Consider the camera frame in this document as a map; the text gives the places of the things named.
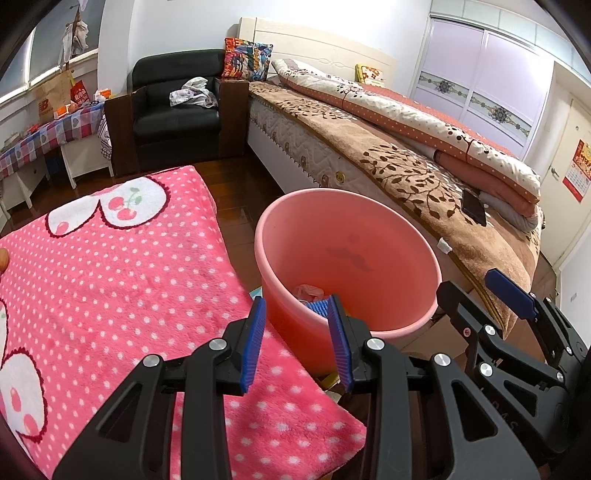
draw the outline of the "brown bedspread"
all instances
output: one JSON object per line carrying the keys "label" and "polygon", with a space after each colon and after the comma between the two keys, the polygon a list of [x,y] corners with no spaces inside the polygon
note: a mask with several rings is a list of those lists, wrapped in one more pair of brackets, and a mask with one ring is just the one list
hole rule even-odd
{"label": "brown bedspread", "polygon": [[451,175],[378,127],[293,90],[263,82],[250,84],[251,95],[295,119],[364,172],[436,239],[453,248],[449,254],[470,280],[506,336],[516,316],[484,287],[484,276],[499,268],[525,291],[540,253],[540,230],[523,233],[493,209],[487,227],[461,210],[462,188]]}

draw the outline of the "yellow pillow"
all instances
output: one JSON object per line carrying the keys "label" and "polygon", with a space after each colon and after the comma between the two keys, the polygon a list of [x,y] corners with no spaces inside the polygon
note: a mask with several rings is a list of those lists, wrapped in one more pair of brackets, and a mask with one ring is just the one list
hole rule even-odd
{"label": "yellow pillow", "polygon": [[384,74],[382,70],[361,65],[355,65],[355,80],[366,85],[375,85],[377,87],[384,87]]}

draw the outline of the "white cloth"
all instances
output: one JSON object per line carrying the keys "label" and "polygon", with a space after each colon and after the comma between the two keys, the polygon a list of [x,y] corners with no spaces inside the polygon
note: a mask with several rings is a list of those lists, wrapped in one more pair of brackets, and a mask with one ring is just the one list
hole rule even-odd
{"label": "white cloth", "polygon": [[60,56],[60,65],[62,65],[62,60],[63,63],[68,63],[72,57],[80,55],[88,48],[88,44],[86,43],[87,36],[88,25],[86,25],[82,20],[77,23],[75,29],[73,28],[73,23],[66,27],[64,36],[61,39],[63,48]]}
{"label": "white cloth", "polygon": [[183,85],[181,90],[170,93],[170,106],[185,103],[187,105],[200,105],[205,108],[217,106],[216,96],[207,90],[207,80],[203,77],[195,77]]}

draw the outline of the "pink blanket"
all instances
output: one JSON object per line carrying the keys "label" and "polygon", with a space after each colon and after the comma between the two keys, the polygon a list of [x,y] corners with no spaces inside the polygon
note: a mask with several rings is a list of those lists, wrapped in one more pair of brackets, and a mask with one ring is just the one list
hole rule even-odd
{"label": "pink blanket", "polygon": [[[49,478],[141,358],[189,355],[251,305],[193,167],[75,200],[0,247],[11,255],[0,282],[0,411]],[[174,480],[182,405],[180,395]],[[225,408],[236,479],[319,478],[365,438],[270,328],[249,393],[226,397]]]}

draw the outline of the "headboard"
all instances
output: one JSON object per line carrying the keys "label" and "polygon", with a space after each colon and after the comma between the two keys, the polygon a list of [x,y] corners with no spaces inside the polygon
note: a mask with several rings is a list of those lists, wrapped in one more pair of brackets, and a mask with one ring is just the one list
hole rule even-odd
{"label": "headboard", "polygon": [[238,37],[273,44],[272,59],[301,60],[346,80],[355,80],[357,63],[382,70],[386,86],[392,85],[396,71],[396,59],[381,50],[303,25],[242,17]]}

